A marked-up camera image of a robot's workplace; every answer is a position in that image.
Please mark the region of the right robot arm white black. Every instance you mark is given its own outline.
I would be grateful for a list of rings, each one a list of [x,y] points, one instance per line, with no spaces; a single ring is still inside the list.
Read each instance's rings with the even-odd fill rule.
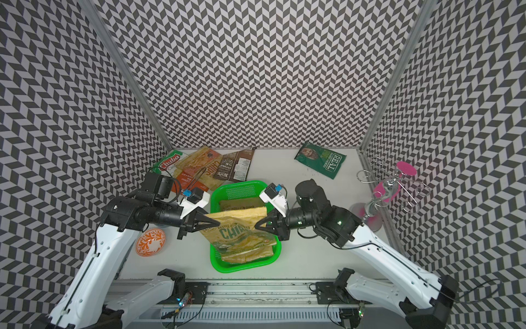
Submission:
[[[456,303],[457,280],[438,277],[408,260],[351,211],[332,205],[314,180],[296,186],[296,208],[289,208],[284,192],[283,186],[271,184],[260,193],[274,209],[255,225],[257,230],[286,241],[291,230],[311,227],[336,249],[353,253],[388,279],[382,282],[344,268],[332,285],[338,300],[370,302],[402,316],[411,328],[446,327]]]

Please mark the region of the yellow blue Chips bag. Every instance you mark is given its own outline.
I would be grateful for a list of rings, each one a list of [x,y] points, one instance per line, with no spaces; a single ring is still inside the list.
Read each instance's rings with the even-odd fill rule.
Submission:
[[[259,197],[250,197],[236,200],[221,200],[219,202],[220,211],[235,211],[250,208],[265,207],[265,203]]]

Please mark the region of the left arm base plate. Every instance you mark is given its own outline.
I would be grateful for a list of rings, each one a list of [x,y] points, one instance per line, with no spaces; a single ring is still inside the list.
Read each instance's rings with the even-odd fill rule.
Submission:
[[[209,286],[210,284],[204,281],[187,282],[182,293],[178,293],[176,296],[171,296],[168,299],[159,302],[158,305],[164,304],[175,306],[176,304],[180,304],[186,297],[188,298],[186,303],[202,305],[206,301]]]

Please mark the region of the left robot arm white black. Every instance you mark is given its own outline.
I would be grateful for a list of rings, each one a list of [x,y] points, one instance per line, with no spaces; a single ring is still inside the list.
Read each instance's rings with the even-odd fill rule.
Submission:
[[[150,172],[139,189],[106,205],[94,244],[72,284],[49,315],[33,322],[33,328],[125,328],[159,302],[187,303],[191,294],[185,275],[168,269],[125,297],[105,301],[121,265],[148,225],[178,228],[178,239],[219,226],[207,216],[204,208],[210,194],[201,189],[184,193],[180,203],[166,203],[173,183],[165,175]]]

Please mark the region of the yellow green Chips bag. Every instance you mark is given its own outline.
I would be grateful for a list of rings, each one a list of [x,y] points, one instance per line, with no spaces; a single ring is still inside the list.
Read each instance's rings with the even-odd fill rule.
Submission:
[[[219,226],[201,231],[201,234],[219,253],[221,260],[231,264],[244,264],[274,255],[275,237],[255,229],[255,225],[267,216],[266,207],[216,212],[208,218]]]

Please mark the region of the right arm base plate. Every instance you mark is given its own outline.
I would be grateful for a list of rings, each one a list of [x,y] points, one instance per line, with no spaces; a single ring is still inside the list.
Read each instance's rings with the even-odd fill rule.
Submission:
[[[320,305],[356,303],[347,291],[336,287],[333,282],[315,282],[315,295]]]

